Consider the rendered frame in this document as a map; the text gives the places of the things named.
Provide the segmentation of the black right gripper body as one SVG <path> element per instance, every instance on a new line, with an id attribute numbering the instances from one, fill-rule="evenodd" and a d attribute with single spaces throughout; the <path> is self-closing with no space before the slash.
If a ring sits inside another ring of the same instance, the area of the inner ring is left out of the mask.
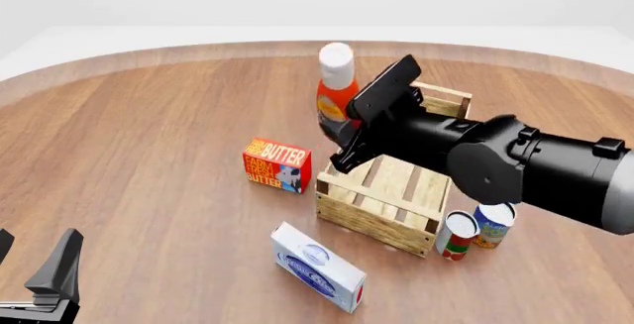
<path id="1" fill-rule="evenodd" d="M 336 171 L 349 174 L 354 168 L 384 154 L 381 127 L 379 121 L 362 121 L 355 141 L 348 147 L 340 147 L 340 150 L 330 157 Z"/>

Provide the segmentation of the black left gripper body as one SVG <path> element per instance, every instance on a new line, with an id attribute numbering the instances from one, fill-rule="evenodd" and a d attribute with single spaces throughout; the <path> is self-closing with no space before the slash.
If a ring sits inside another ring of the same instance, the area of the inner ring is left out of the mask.
<path id="1" fill-rule="evenodd" d="M 0 301 L 0 324 L 73 324 L 80 306 L 70 299 L 56 304 Z"/>

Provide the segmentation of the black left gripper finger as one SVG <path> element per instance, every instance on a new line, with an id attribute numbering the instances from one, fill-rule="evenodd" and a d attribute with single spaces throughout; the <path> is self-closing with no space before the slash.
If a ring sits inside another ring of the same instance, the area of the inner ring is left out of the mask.
<path id="1" fill-rule="evenodd" d="M 4 228 L 0 228 L 0 265 L 3 263 L 11 247 L 13 246 L 15 237 Z"/>
<path id="2" fill-rule="evenodd" d="M 45 263 L 28 279 L 25 288 L 34 302 L 79 302 L 78 265 L 83 235 L 69 228 L 58 240 Z"/>

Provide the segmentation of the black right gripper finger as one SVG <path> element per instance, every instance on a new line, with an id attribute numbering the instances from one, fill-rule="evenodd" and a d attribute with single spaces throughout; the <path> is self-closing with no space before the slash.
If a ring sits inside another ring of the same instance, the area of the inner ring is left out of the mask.
<path id="1" fill-rule="evenodd" d="M 321 117 L 321 130 L 324 135 L 339 147 L 348 147 L 358 135 L 362 121 L 349 119 L 346 121 L 332 121 L 325 116 Z"/>

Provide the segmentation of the red ketchup bottle white cap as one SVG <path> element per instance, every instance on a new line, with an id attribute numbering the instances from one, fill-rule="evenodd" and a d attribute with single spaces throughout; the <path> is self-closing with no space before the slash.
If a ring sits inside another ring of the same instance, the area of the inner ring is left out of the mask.
<path id="1" fill-rule="evenodd" d="M 321 79 L 317 88 L 316 106 L 318 121 L 321 117 L 332 121 L 351 119 L 347 114 L 350 100 L 359 92 L 355 77 L 354 53 L 342 43 L 331 43 L 318 53 Z"/>

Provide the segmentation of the wooden slat tray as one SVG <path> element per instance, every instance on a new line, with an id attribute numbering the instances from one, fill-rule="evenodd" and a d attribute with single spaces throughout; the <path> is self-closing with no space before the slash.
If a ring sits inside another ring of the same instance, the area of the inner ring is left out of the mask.
<path id="1" fill-rule="evenodd" d="M 452 184 L 446 175 L 393 157 L 377 157 L 347 174 L 329 163 L 316 179 L 316 213 L 425 258 L 445 218 Z"/>

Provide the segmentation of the red butter box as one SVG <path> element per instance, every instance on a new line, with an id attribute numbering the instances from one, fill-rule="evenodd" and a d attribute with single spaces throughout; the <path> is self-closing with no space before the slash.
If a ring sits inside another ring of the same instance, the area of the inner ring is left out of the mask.
<path id="1" fill-rule="evenodd" d="M 303 194 L 312 176 L 312 151 L 253 137 L 243 151 L 247 179 Z"/>

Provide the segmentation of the white and blue food box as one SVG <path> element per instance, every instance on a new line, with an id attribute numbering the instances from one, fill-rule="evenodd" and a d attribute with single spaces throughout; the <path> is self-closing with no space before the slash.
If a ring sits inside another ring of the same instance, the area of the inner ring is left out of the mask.
<path id="1" fill-rule="evenodd" d="M 325 246 L 282 222 L 270 238 L 276 263 L 352 314 L 362 302 L 367 274 Z"/>

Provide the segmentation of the tin with red green label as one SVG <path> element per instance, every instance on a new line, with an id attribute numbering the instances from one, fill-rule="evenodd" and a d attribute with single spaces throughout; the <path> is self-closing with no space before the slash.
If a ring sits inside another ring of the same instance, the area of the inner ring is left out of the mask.
<path id="1" fill-rule="evenodd" d="M 460 261 L 465 257 L 480 227 L 469 213 L 455 210 L 449 213 L 435 240 L 435 249 L 448 261 Z"/>

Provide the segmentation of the tin with blue yellow label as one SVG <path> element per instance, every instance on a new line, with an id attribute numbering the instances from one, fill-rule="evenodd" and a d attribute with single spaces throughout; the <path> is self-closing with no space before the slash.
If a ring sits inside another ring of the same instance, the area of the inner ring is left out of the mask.
<path id="1" fill-rule="evenodd" d="M 516 210 L 511 203 L 479 204 L 475 208 L 474 217 L 480 227 L 475 243 L 485 249 L 494 249 L 514 225 Z"/>

